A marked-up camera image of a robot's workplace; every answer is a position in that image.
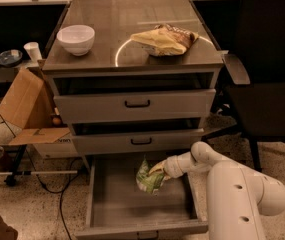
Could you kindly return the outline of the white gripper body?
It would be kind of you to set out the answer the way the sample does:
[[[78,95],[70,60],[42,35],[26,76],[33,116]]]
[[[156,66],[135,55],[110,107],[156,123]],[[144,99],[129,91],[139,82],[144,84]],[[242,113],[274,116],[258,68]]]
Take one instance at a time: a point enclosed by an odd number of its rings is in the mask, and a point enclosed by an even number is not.
[[[164,171],[170,178],[179,178],[187,171],[187,161],[182,155],[168,157],[164,162]]]

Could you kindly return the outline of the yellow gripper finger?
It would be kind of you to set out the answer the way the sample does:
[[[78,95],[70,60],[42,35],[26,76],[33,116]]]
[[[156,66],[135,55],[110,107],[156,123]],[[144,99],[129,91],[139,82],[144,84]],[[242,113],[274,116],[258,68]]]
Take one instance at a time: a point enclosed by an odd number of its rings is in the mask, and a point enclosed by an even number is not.
[[[148,172],[149,175],[156,175],[156,174],[162,174],[165,175],[166,172],[164,170],[164,161],[161,161],[154,165]]]

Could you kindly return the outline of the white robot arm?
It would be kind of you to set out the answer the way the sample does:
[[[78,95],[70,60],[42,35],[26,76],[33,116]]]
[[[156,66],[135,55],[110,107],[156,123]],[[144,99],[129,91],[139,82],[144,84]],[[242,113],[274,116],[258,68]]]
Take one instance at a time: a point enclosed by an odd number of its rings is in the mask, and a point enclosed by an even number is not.
[[[178,178],[208,166],[206,197],[209,240],[266,240],[262,216],[285,210],[285,186],[279,180],[242,165],[196,142],[152,170]]]

